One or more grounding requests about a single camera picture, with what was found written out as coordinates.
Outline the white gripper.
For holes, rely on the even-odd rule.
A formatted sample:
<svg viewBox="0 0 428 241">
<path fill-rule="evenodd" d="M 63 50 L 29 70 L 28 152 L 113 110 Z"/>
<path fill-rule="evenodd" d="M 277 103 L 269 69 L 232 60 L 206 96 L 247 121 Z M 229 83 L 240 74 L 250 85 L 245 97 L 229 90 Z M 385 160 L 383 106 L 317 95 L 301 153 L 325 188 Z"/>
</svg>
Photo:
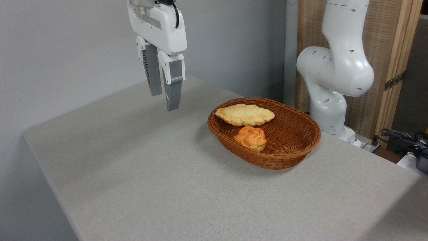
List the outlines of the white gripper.
<svg viewBox="0 0 428 241">
<path fill-rule="evenodd" d="M 167 110 L 178 109 L 182 82 L 186 79 L 182 53 L 187 49 L 188 43 L 184 18 L 176 1 L 128 0 L 127 10 L 131 27 L 138 35 L 138 58 L 143 63 L 151 95 L 162 94 L 160 66 Z"/>
</svg>

